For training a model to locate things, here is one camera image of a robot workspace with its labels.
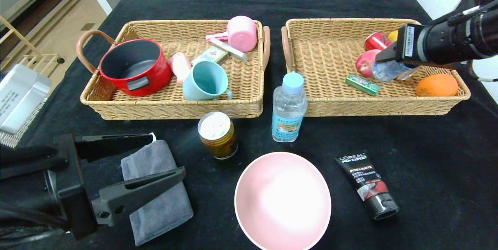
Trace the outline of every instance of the table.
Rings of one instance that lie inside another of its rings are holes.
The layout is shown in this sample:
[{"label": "table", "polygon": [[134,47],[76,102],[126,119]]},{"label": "table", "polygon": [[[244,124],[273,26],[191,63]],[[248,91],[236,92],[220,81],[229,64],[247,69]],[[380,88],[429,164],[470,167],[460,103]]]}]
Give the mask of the table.
[{"label": "table", "polygon": [[[185,187],[194,217],[143,245],[142,249],[256,249],[238,226],[233,192],[238,177],[256,157],[272,151],[297,153],[313,163],[331,193],[327,232],[313,249],[496,249],[498,239],[498,107],[480,83],[460,72],[472,92],[468,101],[438,117],[305,118],[299,138],[290,144],[272,140],[272,91],[281,84],[285,60],[280,28],[290,18],[430,18],[416,0],[122,0],[100,29],[116,36],[131,20],[229,19],[246,14],[272,30],[272,51],[265,73],[263,114],[235,119],[240,147],[218,161],[208,156],[197,135],[197,120],[104,121],[79,101],[90,74],[76,60],[41,110],[22,144],[50,142],[62,133],[107,135],[155,132],[185,166]],[[91,62],[109,45],[92,38],[85,47]],[[385,222],[370,220],[334,156],[367,149],[401,208]],[[115,156],[83,163],[87,192],[121,181]],[[22,248],[132,249],[129,224],[101,227],[74,241],[50,238]]]}]

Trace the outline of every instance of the wicker basket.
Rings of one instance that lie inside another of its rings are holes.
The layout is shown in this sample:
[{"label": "wicker basket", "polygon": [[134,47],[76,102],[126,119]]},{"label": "wicker basket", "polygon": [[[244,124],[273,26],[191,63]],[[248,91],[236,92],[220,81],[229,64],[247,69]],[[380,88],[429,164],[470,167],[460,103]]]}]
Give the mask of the wicker basket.
[{"label": "wicker basket", "polygon": [[[356,59],[365,51],[365,39],[372,32],[389,33],[409,19],[290,19],[282,28],[282,45],[287,71],[304,76],[308,96],[306,117],[365,115],[443,115],[470,91],[454,70],[420,66],[404,81],[372,81],[381,87],[370,96],[345,83],[349,73],[360,75]],[[417,97],[416,86],[423,78],[451,74],[458,82],[456,96]]]},{"label": "wicker basket", "polygon": [[[161,43],[168,61],[176,52],[184,52],[192,60],[208,47],[206,34],[225,31],[227,23],[227,20],[132,21],[124,25],[115,41],[104,37],[113,43],[112,47],[129,39],[153,39]],[[80,100],[106,120],[199,119],[211,111],[221,111],[232,118],[258,117],[263,112],[263,78],[270,52],[270,35],[267,26],[263,28],[259,21],[255,23],[258,45],[246,53],[249,63],[230,56],[222,64],[233,92],[232,100],[226,100],[224,94],[214,101],[187,101],[174,75],[166,86],[149,96],[124,94],[82,55],[82,44],[90,35],[103,35],[98,30],[85,33],[77,44],[78,57],[93,73]]]}]

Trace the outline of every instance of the teal mug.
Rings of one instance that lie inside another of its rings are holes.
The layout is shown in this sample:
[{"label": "teal mug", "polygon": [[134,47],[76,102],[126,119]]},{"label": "teal mug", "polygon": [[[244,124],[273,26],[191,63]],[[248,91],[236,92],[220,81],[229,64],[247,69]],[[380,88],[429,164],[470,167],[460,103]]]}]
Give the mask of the teal mug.
[{"label": "teal mug", "polygon": [[219,64],[213,61],[201,61],[194,65],[183,82],[183,96],[187,100],[215,100],[221,94],[233,93],[228,88],[228,76]]}]

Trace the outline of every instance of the barcode label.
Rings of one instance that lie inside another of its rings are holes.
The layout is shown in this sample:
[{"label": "barcode label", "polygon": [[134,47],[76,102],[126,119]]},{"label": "barcode label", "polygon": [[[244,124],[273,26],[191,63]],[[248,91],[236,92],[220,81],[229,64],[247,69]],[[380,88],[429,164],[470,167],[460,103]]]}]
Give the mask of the barcode label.
[{"label": "barcode label", "polygon": [[413,56],[413,41],[415,38],[415,27],[406,28],[405,57]]}]

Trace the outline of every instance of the blue bottle cap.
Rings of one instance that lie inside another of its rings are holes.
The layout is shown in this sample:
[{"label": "blue bottle cap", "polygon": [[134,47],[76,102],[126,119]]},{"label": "blue bottle cap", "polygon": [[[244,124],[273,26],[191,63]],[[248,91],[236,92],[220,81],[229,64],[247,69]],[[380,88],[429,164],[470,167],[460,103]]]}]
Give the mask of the blue bottle cap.
[{"label": "blue bottle cap", "polygon": [[297,94],[303,89],[304,78],[301,74],[291,72],[283,77],[282,88],[288,94]]}]

